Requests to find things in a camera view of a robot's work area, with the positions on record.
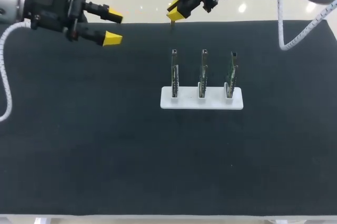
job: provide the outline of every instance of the floor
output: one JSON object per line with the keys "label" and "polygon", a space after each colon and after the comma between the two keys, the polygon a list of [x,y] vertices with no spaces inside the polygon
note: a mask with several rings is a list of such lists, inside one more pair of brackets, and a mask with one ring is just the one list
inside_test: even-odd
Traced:
{"label": "floor", "polygon": [[[124,23],[168,23],[166,9],[172,0],[89,0],[97,4],[107,4],[123,13]],[[211,12],[206,13],[202,7],[196,9],[185,22],[234,22],[251,20],[277,19],[276,0],[220,0],[219,5]],[[285,19],[313,19],[321,10],[307,0],[284,0]],[[104,22],[98,17],[87,15],[90,22]],[[337,11],[327,18],[335,35],[337,34]],[[34,223],[35,217],[10,217],[13,224]],[[52,224],[76,223],[118,223],[118,224],[180,224],[181,221],[111,221],[107,219],[54,219]],[[263,221],[184,221],[183,223],[231,223],[231,224],[263,224]]]}

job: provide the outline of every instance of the black fabric surface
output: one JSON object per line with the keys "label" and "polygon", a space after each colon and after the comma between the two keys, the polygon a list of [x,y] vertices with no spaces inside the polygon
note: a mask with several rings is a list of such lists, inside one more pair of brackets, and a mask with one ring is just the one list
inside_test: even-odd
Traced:
{"label": "black fabric surface", "polygon": [[[286,22],[290,39],[307,22]],[[121,46],[17,30],[5,46],[13,112],[0,124],[0,213],[337,215],[337,42],[323,22],[278,48],[276,22],[95,25]],[[239,57],[242,111],[162,110]],[[5,110],[0,91],[0,112]]]}

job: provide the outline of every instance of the black table mat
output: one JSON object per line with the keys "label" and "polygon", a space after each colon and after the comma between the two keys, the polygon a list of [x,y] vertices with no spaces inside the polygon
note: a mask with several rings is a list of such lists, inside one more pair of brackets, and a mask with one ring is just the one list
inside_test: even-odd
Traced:
{"label": "black table mat", "polygon": [[[307,23],[285,22],[286,40]],[[277,22],[93,27],[123,44],[29,29],[8,39],[0,213],[337,215],[337,42],[326,22],[288,52]],[[209,86],[222,86],[236,51],[244,109],[162,110],[172,49],[185,86],[197,84],[202,49]]]}

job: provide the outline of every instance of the white stand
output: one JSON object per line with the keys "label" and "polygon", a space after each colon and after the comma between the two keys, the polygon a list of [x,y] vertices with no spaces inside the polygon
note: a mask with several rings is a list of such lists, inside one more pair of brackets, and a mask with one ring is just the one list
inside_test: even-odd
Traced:
{"label": "white stand", "polygon": [[160,107],[163,109],[241,110],[241,89],[234,88],[233,98],[227,98],[225,87],[207,87],[205,98],[199,98],[198,86],[179,86],[178,98],[172,98],[172,86],[162,88]]}

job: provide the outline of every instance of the white slot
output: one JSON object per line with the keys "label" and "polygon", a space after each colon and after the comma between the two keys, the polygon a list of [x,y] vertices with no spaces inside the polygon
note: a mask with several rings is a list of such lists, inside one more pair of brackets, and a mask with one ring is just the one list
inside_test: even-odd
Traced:
{"label": "white slot", "polygon": [[233,98],[227,98],[225,87],[207,87],[205,98],[199,98],[198,86],[179,86],[178,98],[172,98],[172,87],[164,86],[160,107],[163,109],[241,110],[243,109],[242,92],[240,88],[235,87]]}

